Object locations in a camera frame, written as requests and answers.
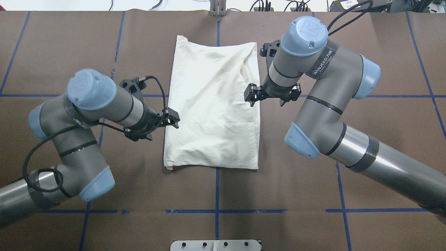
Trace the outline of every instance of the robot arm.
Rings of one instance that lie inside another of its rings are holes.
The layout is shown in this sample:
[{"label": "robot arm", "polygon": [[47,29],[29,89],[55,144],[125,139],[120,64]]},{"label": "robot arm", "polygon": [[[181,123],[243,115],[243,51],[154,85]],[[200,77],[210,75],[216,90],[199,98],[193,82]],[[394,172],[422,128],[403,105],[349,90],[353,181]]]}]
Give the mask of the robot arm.
[{"label": "robot arm", "polygon": [[291,123],[286,144],[312,159],[323,153],[444,220],[445,175],[339,121],[351,98],[362,99],[375,87],[380,68],[327,39],[327,29],[319,19],[295,19],[281,41],[262,47],[261,53],[273,60],[267,58],[268,74],[263,86],[250,84],[245,100],[252,104],[278,97],[283,105],[297,99],[297,81],[303,74],[316,79]]},{"label": "robot arm", "polygon": [[157,114],[144,104],[140,90],[149,78],[154,77],[124,80],[120,88],[107,76],[84,69],[69,81],[65,95],[36,107],[28,118],[31,130],[41,139],[51,137],[62,163],[25,172],[24,179],[0,189],[0,226],[74,196],[94,200],[113,188],[112,172],[90,129],[100,118],[123,126],[134,141],[151,140],[150,133],[159,126],[178,128],[175,111],[165,106]]}]

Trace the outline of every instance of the light blue joint cap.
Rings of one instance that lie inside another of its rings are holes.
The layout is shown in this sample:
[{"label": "light blue joint cap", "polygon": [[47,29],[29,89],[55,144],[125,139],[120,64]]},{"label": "light blue joint cap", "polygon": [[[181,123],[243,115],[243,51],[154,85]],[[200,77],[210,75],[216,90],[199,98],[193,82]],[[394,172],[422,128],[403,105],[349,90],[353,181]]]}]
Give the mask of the light blue joint cap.
[{"label": "light blue joint cap", "polygon": [[42,111],[42,107],[46,102],[48,102],[48,100],[43,102],[40,106],[34,108],[28,115],[28,125],[31,128],[31,131],[40,139],[47,138],[42,130],[42,127],[40,126],[40,112]]},{"label": "light blue joint cap", "polygon": [[110,171],[110,166],[107,166],[82,189],[78,196],[83,202],[89,202],[106,194],[114,186],[115,179]]},{"label": "light blue joint cap", "polygon": [[319,19],[302,16],[288,26],[282,36],[281,46],[290,55],[306,57],[322,50],[327,39],[327,27]]},{"label": "light blue joint cap", "polygon": [[375,88],[381,76],[381,69],[379,65],[366,59],[362,55],[361,57],[363,58],[363,76],[358,91],[353,96],[354,99],[363,99],[367,97],[373,88]]},{"label": "light blue joint cap", "polygon": [[106,75],[93,69],[83,69],[68,82],[68,99],[85,110],[98,110],[107,106],[116,96],[116,84]]},{"label": "light blue joint cap", "polygon": [[285,143],[291,149],[310,159],[314,159],[319,155],[317,147],[294,122],[291,122],[291,126],[286,133]]}]

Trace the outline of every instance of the white label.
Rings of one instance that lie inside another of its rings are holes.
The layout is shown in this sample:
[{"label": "white label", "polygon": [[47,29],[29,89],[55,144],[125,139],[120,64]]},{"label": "white label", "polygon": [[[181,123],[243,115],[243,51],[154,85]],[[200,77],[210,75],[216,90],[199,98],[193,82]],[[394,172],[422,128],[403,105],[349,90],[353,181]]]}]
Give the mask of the white label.
[{"label": "white label", "polygon": [[347,0],[347,1],[342,1],[341,5],[344,9],[349,9],[351,6],[358,4],[358,1],[356,0]]}]

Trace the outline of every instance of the white mounting plate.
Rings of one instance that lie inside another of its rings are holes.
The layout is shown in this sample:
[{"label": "white mounting plate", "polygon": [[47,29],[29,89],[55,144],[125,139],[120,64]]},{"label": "white mounting plate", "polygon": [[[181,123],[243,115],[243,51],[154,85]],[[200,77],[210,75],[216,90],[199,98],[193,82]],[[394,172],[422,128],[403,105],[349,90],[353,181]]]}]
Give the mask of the white mounting plate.
[{"label": "white mounting plate", "polygon": [[262,251],[262,244],[256,240],[174,241],[170,251]]}]

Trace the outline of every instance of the white cloth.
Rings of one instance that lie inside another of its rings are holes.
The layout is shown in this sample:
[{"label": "white cloth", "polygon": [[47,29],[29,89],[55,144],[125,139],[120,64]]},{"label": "white cloth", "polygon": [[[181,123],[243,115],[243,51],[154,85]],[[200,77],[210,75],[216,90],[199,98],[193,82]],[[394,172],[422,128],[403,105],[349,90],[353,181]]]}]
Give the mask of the white cloth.
[{"label": "white cloth", "polygon": [[260,106],[244,101],[260,85],[257,44],[209,47],[177,36],[169,107],[179,129],[165,129],[164,166],[258,169]]}]

